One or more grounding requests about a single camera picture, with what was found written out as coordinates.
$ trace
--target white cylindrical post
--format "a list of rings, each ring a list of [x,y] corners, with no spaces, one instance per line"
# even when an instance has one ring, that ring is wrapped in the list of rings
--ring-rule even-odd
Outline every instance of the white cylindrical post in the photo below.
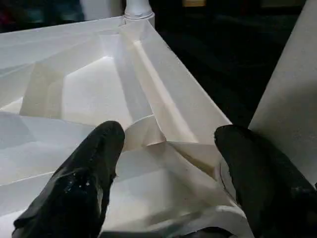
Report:
[[[154,13],[149,0],[126,0],[125,18],[127,22],[135,20],[149,20],[154,25]]]

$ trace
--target white cardboard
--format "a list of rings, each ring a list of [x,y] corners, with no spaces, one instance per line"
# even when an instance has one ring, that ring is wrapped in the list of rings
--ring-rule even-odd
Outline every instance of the white cardboard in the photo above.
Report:
[[[37,63],[20,114],[124,129],[152,115],[126,55],[119,35],[100,35]]]
[[[308,0],[250,124],[317,182],[317,1]]]
[[[124,18],[119,16],[94,21],[84,21],[25,31],[2,33],[0,34],[0,47],[16,46],[65,36],[99,32],[116,28],[122,24],[124,24]]]
[[[28,206],[51,175],[0,186],[0,217],[12,223],[13,215],[18,216],[18,211]],[[122,153],[117,175],[103,227],[107,231],[145,231],[167,220],[175,224],[183,216],[210,206],[232,206],[211,177],[166,143]]]
[[[0,85],[8,91],[0,108],[23,115],[0,113],[0,129],[12,135],[0,140],[0,168],[6,170],[0,176],[0,228],[9,234],[12,227],[2,222],[12,222],[106,120],[121,123],[126,141],[104,229],[167,228],[209,207],[234,206],[212,178],[220,160],[213,133],[230,122],[148,21],[84,34],[73,45],[73,36],[56,31],[65,44],[50,30],[41,33],[56,47],[45,59],[32,59],[20,46],[28,56],[19,63],[36,62],[18,66],[13,60],[0,69]],[[42,42],[21,35],[30,37],[25,46]]]
[[[214,144],[229,120],[148,21],[122,26],[139,81],[168,141]]]

